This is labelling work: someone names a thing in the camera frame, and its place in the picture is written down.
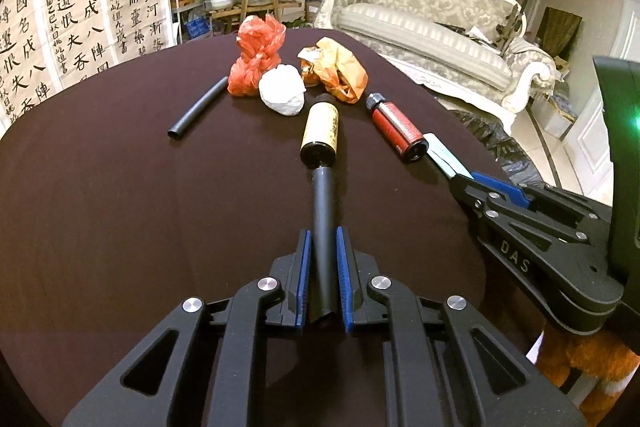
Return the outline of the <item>red label small bottle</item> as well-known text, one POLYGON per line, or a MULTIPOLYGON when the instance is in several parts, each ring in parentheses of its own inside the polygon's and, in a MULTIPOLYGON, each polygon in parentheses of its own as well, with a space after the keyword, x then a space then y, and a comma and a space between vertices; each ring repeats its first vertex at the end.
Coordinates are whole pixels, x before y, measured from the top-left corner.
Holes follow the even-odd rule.
POLYGON ((428 145, 423 133, 393 102, 374 92, 367 95, 366 106, 374 127, 402 161, 415 162, 425 156, 428 145))

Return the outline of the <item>gold label small bottle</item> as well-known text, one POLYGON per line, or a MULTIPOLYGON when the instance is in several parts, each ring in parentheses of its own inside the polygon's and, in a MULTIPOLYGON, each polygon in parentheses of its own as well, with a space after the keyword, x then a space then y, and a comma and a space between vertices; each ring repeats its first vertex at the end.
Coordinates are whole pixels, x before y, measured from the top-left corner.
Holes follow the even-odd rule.
POLYGON ((335 98, 327 93, 317 96, 310 106, 299 157, 309 169, 331 167, 337 155, 340 114, 335 98))

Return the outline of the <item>orange plastic bag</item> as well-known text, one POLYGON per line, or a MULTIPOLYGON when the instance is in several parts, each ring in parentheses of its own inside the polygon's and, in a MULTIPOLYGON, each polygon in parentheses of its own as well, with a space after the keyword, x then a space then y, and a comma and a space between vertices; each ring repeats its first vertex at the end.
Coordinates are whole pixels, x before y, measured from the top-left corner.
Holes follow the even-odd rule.
POLYGON ((322 84, 338 101, 354 105, 368 87, 368 73, 358 58, 332 38, 321 38, 314 46, 301 49, 297 57, 305 86, 322 84))

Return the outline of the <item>white paper ball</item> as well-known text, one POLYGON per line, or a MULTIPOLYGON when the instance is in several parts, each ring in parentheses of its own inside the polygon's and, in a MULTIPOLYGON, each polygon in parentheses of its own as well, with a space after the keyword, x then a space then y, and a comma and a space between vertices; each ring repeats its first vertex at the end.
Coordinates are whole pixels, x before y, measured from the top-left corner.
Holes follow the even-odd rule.
POLYGON ((258 89, 262 103, 282 116, 296 116, 304 107, 305 83, 292 65, 280 64, 265 72, 258 89))

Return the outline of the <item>red plastic bag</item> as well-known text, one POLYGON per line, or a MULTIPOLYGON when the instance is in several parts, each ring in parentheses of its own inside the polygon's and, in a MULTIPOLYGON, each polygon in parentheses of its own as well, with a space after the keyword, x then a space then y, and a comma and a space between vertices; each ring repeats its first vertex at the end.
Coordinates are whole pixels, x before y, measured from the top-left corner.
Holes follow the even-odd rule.
POLYGON ((285 42, 286 27, 271 14, 264 18, 250 15, 240 25, 236 44, 240 56, 231 66, 228 92, 235 98, 259 94, 259 81, 265 72, 280 63, 280 49, 285 42))

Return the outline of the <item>black bag lined trash bin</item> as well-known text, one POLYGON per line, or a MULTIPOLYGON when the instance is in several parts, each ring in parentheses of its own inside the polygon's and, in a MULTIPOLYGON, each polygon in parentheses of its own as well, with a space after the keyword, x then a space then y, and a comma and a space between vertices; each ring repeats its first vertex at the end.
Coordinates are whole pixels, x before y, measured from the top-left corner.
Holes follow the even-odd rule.
POLYGON ((543 186, 544 179, 521 145, 508 135, 500 121, 463 109, 450 109, 463 127, 482 144, 515 185, 543 186))

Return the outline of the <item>storage box with books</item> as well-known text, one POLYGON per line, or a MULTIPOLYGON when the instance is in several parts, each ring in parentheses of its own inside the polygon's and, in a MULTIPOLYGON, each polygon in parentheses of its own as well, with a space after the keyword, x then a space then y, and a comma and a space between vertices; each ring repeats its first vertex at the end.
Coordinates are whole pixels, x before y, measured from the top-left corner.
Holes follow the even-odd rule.
POLYGON ((532 113, 542 130, 561 140, 573 126, 576 118, 560 109, 554 98, 537 95, 532 104, 532 113))

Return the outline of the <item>white panel door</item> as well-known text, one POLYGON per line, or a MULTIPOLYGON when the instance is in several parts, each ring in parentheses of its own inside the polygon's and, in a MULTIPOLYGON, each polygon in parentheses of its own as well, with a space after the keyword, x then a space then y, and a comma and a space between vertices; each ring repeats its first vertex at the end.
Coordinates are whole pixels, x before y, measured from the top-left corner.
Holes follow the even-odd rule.
MULTIPOLYGON (((624 0, 622 18, 612 49, 607 56, 639 61, 639 0, 624 0)), ((614 167, 610 159, 608 130, 603 118, 599 86, 563 140, 564 150, 575 171, 582 194, 611 205, 614 193, 614 167)))

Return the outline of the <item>papers on sofa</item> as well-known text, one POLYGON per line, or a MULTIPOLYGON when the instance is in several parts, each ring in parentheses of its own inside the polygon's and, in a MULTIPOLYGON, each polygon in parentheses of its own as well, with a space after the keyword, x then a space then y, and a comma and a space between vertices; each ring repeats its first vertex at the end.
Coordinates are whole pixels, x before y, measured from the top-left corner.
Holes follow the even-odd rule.
POLYGON ((476 42, 476 43, 480 43, 480 44, 487 44, 488 46, 493 46, 494 44, 487 40, 485 37, 483 36, 478 36, 472 33, 472 31, 470 30, 466 30, 465 28, 456 26, 456 25, 450 25, 450 24, 446 24, 446 23, 441 23, 441 22, 436 22, 437 25, 442 26, 443 28, 447 28, 453 32, 455 32, 458 35, 462 35, 465 37, 470 38, 472 41, 476 42))

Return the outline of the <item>ornate white sofa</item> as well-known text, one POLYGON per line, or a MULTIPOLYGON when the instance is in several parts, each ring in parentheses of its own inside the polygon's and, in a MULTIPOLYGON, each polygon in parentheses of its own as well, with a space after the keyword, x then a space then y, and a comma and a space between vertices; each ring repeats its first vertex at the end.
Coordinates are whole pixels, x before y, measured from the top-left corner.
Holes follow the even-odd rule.
POLYGON ((314 27, 344 32, 415 83, 498 118, 506 130, 531 96, 552 93, 560 80, 553 58, 525 40, 526 15, 516 0, 317 1, 314 27))

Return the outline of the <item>dark framed picture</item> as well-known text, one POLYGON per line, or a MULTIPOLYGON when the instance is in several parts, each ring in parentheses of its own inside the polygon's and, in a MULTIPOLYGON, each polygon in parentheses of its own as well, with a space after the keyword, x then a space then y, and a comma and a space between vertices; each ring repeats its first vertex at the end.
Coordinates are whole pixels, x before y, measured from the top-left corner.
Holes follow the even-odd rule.
POLYGON ((541 49, 551 57, 559 56, 572 41, 581 22, 579 15, 547 6, 536 35, 541 49))

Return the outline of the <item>dark maroon tablecloth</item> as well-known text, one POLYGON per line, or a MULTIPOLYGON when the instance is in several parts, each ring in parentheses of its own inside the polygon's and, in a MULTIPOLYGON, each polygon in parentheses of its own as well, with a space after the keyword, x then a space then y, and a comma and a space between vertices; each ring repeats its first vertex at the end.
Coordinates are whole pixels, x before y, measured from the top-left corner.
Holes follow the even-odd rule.
MULTIPOLYGON (((225 95, 168 128, 229 72, 231 36, 100 72, 31 109, 1 141, 1 421, 57 426, 184 299, 232 296, 311 222, 304 116, 225 95)), ((340 109, 338 219, 416 294, 458 294, 527 350, 544 320, 487 274, 428 161, 405 164, 362 104, 340 109)))

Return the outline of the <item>metal shelf with blue crate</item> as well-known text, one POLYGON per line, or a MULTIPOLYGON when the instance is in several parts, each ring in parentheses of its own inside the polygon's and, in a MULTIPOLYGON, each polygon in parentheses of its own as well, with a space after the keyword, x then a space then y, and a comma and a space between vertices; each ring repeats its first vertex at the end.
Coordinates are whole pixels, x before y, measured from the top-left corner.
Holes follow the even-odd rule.
POLYGON ((172 26, 176 43, 202 38, 210 34, 206 0, 170 0, 172 26))

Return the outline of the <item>calligraphy wall scroll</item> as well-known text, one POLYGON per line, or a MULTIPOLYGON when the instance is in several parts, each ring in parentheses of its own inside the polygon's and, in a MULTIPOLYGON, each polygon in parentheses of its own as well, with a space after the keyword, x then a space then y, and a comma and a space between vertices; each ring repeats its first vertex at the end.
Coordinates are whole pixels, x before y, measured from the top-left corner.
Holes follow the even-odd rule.
POLYGON ((82 80, 175 43, 169 0, 2 0, 1 128, 82 80))

